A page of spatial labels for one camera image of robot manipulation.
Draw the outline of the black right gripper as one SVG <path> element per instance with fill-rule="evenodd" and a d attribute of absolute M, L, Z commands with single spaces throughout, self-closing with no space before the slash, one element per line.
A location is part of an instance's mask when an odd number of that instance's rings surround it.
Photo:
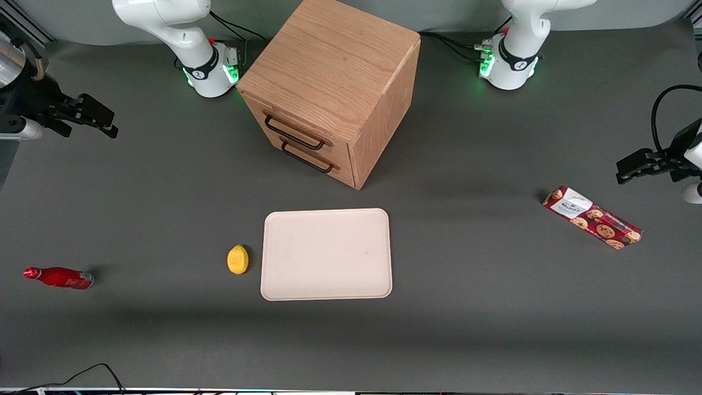
<path fill-rule="evenodd" d="M 72 119 L 77 115 L 83 125 L 97 128 L 109 138 L 116 138 L 118 127 L 113 123 L 115 113 L 87 93 L 81 93 L 77 102 L 63 93 L 50 76 L 35 81 L 30 77 L 21 77 L 7 87 L 2 88 L 2 114 L 27 117 L 36 122 L 51 122 L 48 125 L 53 132 L 68 138 L 72 127 L 57 119 Z"/>

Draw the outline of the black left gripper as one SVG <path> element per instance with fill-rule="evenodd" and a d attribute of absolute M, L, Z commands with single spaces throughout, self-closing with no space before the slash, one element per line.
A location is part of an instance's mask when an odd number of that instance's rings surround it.
<path fill-rule="evenodd" d="M 658 164 L 652 149 L 639 149 L 627 155 L 616 163 L 617 183 L 623 185 L 634 178 L 654 175 L 658 165 L 672 168 L 674 183 L 688 177 L 700 178 L 700 122 L 690 123 L 676 133 L 670 146 L 664 150 L 664 156 Z"/>

